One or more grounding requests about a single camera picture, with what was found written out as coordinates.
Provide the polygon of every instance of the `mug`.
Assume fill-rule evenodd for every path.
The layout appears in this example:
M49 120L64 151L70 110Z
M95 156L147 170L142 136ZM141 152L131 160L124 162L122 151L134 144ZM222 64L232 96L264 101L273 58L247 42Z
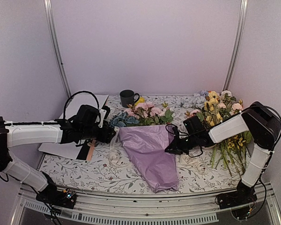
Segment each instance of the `mug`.
M127 105L133 105L140 99L140 95L138 93L134 93L133 90L121 91L120 97L121 104L124 108L128 108Z

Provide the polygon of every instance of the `tabletop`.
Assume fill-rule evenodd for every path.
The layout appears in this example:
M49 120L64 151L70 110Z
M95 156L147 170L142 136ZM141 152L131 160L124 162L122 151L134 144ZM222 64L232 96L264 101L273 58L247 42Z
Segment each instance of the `tabletop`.
M182 122L187 118L186 111L193 109L195 97L143 97L146 101L151 101L160 108L162 103L168 103L171 110L175 112L172 123L179 126L179 129L186 131ZM118 96L109 96L107 105L111 109L107 120L124 110ZM119 194L154 194L135 166L129 163L129 158L120 142L115 144L115 149L121 155L122 160L126 162L126 166L116 167L110 164L109 144L97 143L91 161L45 155L39 170L50 175L56 184L69 188ZM159 194L197 193L236 187L240 176L233 166L230 167L232 176L221 162L217 168L211 168L212 151L212 149L204 149L203 154L195 158L196 161L191 165L182 164L180 156L176 156L178 190L164 190ZM199 149L190 151L193 155L199 152Z

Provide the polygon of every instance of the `white wall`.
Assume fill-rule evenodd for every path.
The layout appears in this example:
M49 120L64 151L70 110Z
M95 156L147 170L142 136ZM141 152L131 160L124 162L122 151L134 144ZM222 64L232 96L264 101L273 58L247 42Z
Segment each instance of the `white wall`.
M281 1L249 1L230 89L246 106L258 100L281 114ZM281 140L265 177L281 208Z
M159 95L220 90L240 2L52 1L71 90Z
M43 1L0 0L0 116L13 121L53 119L65 99ZM35 145L12 151L37 165ZM0 225L7 224L18 191L18 182L0 180Z

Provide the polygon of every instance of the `paper sheet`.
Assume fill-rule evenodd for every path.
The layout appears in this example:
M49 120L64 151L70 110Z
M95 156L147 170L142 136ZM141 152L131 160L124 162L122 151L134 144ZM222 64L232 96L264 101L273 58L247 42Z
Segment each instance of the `paper sheet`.
M102 108L104 106L108 95L96 95L99 106ZM91 105L95 108L97 108L97 103L94 97L92 97L90 94L79 94L76 95L66 110L66 118L69 119L72 116L76 115L78 112L78 109L81 105ZM39 147L39 151L50 153L56 156L62 156L65 158L70 159L76 159L81 147L76 147L76 143L69 143L69 144L52 144L52 143L43 143Z

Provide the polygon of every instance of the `purple bag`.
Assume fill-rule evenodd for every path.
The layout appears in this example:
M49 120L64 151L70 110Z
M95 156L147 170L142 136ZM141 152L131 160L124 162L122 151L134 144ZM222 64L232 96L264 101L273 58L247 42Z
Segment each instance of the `purple bag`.
M177 189L175 155L164 152L173 138L165 125L121 127L119 138L130 160L154 192Z

